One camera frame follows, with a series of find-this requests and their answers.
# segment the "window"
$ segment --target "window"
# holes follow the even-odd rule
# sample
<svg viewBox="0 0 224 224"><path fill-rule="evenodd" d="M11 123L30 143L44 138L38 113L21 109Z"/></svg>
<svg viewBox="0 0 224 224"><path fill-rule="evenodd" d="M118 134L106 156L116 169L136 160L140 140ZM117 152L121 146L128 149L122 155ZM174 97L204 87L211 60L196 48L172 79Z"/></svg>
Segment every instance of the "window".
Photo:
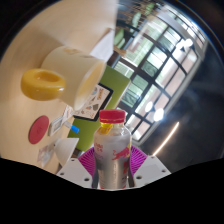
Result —
<svg viewBox="0 0 224 224"><path fill-rule="evenodd" d="M128 47L124 58L134 66L138 66L152 45L153 43L150 40L138 35L133 43Z"/></svg>
<svg viewBox="0 0 224 224"><path fill-rule="evenodd" d="M186 23L184 23L181 19L179 19L178 17L176 18L176 21L186 30L188 27L186 25Z"/></svg>
<svg viewBox="0 0 224 224"><path fill-rule="evenodd" d="M137 100L141 97L142 92L147 87L148 82L139 75L136 75L132 84L125 93L122 102L129 107L133 107Z"/></svg>
<svg viewBox="0 0 224 224"><path fill-rule="evenodd" d="M156 82L161 86L165 87L168 83L174 72L177 70L178 66L174 62L172 58L170 58L166 65L163 67L162 71L160 72L159 76L156 79Z"/></svg>
<svg viewBox="0 0 224 224"><path fill-rule="evenodd" d="M172 51L174 48L174 44L170 42L165 36L163 36L160 40L159 43L168 51Z"/></svg>
<svg viewBox="0 0 224 224"><path fill-rule="evenodd" d="M182 66L186 72L189 72L196 61L197 61L197 55L194 53L193 50L190 50L186 59L183 61Z"/></svg>
<svg viewBox="0 0 224 224"><path fill-rule="evenodd" d="M135 112L144 117L145 114L150 111L150 108L147 108L147 105L149 105L149 103L151 102L151 106L153 107L153 103L157 100L160 93L161 91L157 87L152 85Z"/></svg>
<svg viewBox="0 0 224 224"><path fill-rule="evenodd" d="M131 78L132 74L134 73L131 68L121 62L118 62L114 69L128 78Z"/></svg>
<svg viewBox="0 0 224 224"><path fill-rule="evenodd" d="M162 94L160 96L159 100L157 101L157 103L154 106L155 110L158 110L160 108L162 108L162 109L165 108L165 106L167 105L168 101L169 101L169 98L166 95Z"/></svg>
<svg viewBox="0 0 224 224"><path fill-rule="evenodd" d="M135 131L135 133L132 135L133 139L140 140L140 138L147 132L150 125L146 122L142 122L141 125L138 127L138 129Z"/></svg>
<svg viewBox="0 0 224 224"><path fill-rule="evenodd" d="M196 26L175 10L168 13L203 47L203 35ZM135 141L140 141L158 121L154 120L156 112L166 110L197 61L195 49L184 47L183 51L176 47L184 40L180 31L153 15L148 19L127 48L126 56L115 66L132 81L118 106L126 111L125 126Z"/></svg>
<svg viewBox="0 0 224 224"><path fill-rule="evenodd" d="M140 121L141 119L137 118L135 115L131 115L125 126L129 129L130 132L132 132Z"/></svg>
<svg viewBox="0 0 224 224"><path fill-rule="evenodd" d="M175 74L175 76L172 78L171 82L168 84L166 87L166 92L170 95L173 96L173 94L176 92L178 87L181 85L185 78L185 75L183 71L179 68Z"/></svg>
<svg viewBox="0 0 224 224"><path fill-rule="evenodd" d="M166 23L157 17L150 15L148 17L149 22L141 30L141 33L145 33L152 39L157 40L163 31L167 28Z"/></svg>
<svg viewBox="0 0 224 224"><path fill-rule="evenodd" d="M172 55L179 63L181 63L189 51L190 51L190 48L184 48L184 51L175 49Z"/></svg>

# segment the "bottle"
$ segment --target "bottle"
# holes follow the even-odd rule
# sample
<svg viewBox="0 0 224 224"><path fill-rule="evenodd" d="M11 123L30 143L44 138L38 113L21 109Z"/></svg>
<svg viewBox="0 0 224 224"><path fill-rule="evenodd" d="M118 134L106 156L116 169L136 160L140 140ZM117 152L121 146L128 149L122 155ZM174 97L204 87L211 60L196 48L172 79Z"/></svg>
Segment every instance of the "bottle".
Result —
<svg viewBox="0 0 224 224"><path fill-rule="evenodd" d="M101 110L94 133L94 156L101 189L125 189L132 136L124 126L124 110Z"/></svg>

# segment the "white surface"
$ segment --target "white surface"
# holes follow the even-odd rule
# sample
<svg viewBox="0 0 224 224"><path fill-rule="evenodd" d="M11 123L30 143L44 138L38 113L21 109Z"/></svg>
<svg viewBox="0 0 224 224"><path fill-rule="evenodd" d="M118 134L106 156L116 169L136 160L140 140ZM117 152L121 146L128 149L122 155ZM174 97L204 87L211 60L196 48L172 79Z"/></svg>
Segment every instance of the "white surface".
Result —
<svg viewBox="0 0 224 224"><path fill-rule="evenodd" d="M108 33L96 44L90 55L107 62L113 54L115 31L108 30Z"/></svg>
<svg viewBox="0 0 224 224"><path fill-rule="evenodd" d="M93 181L92 176L75 158L71 158L56 175L84 188L91 188Z"/></svg>
<svg viewBox="0 0 224 224"><path fill-rule="evenodd" d="M54 151L62 166L71 158L78 141L79 138L65 138L56 141Z"/></svg>
<svg viewBox="0 0 224 224"><path fill-rule="evenodd" d="M60 99L74 110L79 110L100 81L106 64L80 49L61 46L46 56L41 68L64 78L66 87Z"/></svg>
<svg viewBox="0 0 224 224"><path fill-rule="evenodd" d="M156 156L148 156L141 167L134 174L135 188L143 187L171 174Z"/></svg>
<svg viewBox="0 0 224 224"><path fill-rule="evenodd" d="M62 119L63 116L60 116L59 118L55 119L51 122L48 128L48 135L52 136L54 135L62 126Z"/></svg>

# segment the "yellow cup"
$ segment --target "yellow cup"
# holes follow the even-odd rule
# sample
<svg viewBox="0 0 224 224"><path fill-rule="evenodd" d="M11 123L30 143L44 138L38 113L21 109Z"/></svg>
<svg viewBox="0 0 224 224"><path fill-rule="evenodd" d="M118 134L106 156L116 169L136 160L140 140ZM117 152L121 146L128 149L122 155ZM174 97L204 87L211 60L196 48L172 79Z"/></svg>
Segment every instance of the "yellow cup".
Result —
<svg viewBox="0 0 224 224"><path fill-rule="evenodd" d="M41 68L23 74L22 92L39 101L60 98L79 110L99 83L105 61L65 46L53 50Z"/></svg>

